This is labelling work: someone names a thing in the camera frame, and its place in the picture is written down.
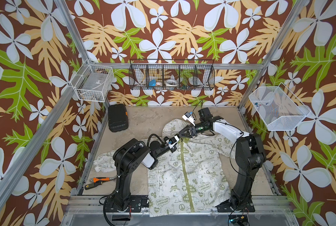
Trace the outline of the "white green printed jacket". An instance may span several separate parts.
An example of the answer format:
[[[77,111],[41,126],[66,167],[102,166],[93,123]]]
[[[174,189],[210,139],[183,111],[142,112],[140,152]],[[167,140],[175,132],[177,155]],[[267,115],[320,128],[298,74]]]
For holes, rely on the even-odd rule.
[[[164,137],[178,136],[187,125],[174,119],[163,128]],[[164,141],[159,137],[143,141]],[[158,158],[148,172],[148,198],[151,217],[200,212],[230,199],[237,180],[236,147],[223,135],[206,131],[193,138],[180,138],[175,152]],[[116,170],[113,155],[101,154],[94,161],[97,171]]]

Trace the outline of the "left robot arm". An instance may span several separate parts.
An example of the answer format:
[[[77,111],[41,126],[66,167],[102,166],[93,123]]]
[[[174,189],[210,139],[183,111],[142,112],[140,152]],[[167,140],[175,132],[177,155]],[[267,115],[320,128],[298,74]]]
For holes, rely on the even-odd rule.
[[[163,154],[176,151],[179,137],[165,137],[164,141],[153,141],[147,145],[135,138],[119,148],[113,155],[117,178],[115,190],[104,202],[104,209],[108,212],[126,211],[129,208],[131,197],[130,183],[134,171],[143,164],[149,170],[154,169],[158,158]]]

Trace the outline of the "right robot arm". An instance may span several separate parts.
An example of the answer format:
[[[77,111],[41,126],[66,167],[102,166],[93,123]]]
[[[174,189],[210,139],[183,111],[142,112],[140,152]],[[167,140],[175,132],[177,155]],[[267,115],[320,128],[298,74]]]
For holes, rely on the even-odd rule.
[[[216,206],[219,212],[225,211],[252,211],[255,209],[252,202],[252,186],[254,178],[266,161],[260,135],[248,133],[229,124],[220,116],[205,116],[196,125],[187,125],[180,132],[179,138],[193,138],[205,131],[214,131],[234,143],[236,147],[235,160],[238,166],[238,175],[230,199]]]

